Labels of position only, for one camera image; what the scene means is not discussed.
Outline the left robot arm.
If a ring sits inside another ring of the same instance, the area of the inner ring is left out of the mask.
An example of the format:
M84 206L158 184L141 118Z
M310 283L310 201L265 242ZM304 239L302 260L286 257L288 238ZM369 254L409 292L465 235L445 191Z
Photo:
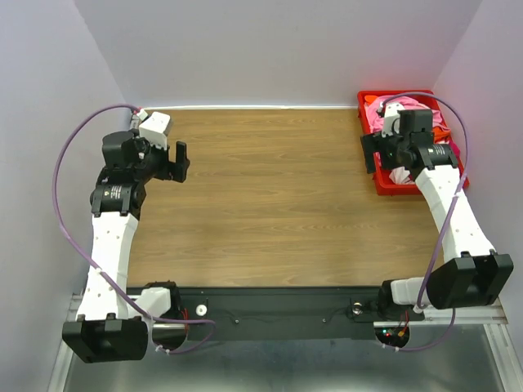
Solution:
M76 319L66 322L62 339L85 363L140 360L149 343L148 323L181 315L175 283L151 283L138 297L127 296L132 240L152 179L182 183L190 166L186 143L175 145L169 158L164 134L146 136L136 130L105 136L105 160L90 196L93 244L87 286Z

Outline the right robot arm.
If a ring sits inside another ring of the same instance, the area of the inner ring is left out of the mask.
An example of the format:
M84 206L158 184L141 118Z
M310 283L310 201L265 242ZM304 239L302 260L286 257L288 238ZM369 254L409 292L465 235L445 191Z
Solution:
M478 224L463 191L464 168L450 145L434 141L432 111L392 104L378 114L382 130L361 138L366 168L375 172L378 154L382 167L406 169L427 202L438 238L428 274L384 282L377 312L393 319L408 306L421 313L427 307L492 305L512 274L512 258L497 252Z

